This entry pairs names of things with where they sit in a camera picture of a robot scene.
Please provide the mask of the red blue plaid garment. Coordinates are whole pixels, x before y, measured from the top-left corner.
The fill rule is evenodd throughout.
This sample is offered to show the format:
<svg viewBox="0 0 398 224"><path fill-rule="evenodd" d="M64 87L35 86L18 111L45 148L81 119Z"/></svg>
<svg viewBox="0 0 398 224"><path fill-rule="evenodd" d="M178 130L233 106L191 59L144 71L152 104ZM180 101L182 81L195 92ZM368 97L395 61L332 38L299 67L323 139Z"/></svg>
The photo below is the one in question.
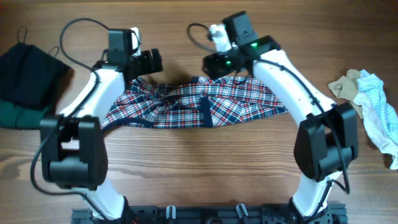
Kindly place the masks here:
<svg viewBox="0 0 398 224"><path fill-rule="evenodd" d="M102 130L216 128L286 113L273 92L255 78L193 77L182 85L135 79L113 104Z"/></svg>

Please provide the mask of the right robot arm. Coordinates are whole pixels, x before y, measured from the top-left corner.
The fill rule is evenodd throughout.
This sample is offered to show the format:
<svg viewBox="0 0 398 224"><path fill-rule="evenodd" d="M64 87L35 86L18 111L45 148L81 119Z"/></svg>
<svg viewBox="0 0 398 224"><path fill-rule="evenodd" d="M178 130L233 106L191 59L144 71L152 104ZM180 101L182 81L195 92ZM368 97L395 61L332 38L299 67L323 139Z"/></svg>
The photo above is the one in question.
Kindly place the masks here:
<svg viewBox="0 0 398 224"><path fill-rule="evenodd" d="M327 198L332 187L350 193L349 164L358 156L355 111L320 93L290 62L270 36L241 44L209 35L215 48L203 59L211 78L246 69L265 84L288 109L298 126L295 161L302 172L298 189L278 216L291 223L331 217Z"/></svg>

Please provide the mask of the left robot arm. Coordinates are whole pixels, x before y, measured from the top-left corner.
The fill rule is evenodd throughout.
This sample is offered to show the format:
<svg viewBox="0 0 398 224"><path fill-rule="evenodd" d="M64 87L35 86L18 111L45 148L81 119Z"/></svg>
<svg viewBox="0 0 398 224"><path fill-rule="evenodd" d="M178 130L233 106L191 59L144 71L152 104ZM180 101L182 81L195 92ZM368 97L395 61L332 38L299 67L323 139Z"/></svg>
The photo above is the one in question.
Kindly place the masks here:
<svg viewBox="0 0 398 224"><path fill-rule="evenodd" d="M127 199L106 178L108 155L101 122L131 80L162 70L158 49L97 61L75 101L61 114L40 122L41 144L30 167L32 185L49 193L35 179L40 161L43 178L60 188L57 196L79 195L88 204L84 211L87 223L132 221L134 214Z"/></svg>

